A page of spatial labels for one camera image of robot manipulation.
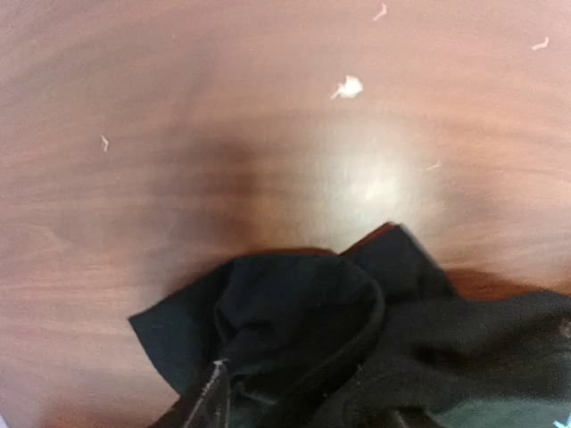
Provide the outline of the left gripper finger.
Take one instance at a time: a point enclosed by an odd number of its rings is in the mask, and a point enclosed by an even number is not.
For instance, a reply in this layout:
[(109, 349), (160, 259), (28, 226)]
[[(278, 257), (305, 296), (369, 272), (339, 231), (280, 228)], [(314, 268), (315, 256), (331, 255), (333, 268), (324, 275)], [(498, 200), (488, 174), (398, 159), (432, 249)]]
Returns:
[(227, 358), (212, 361), (152, 428), (227, 428), (230, 376)]

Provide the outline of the black t-shirt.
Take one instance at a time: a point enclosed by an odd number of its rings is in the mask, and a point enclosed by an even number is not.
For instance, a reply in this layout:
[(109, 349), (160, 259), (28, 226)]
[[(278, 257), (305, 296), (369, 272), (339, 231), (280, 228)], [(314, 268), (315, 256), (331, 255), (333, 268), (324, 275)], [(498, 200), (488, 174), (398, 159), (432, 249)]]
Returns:
[(129, 322), (178, 398), (230, 360), (228, 427), (570, 424), (570, 299), (464, 299), (401, 226), (232, 259)]

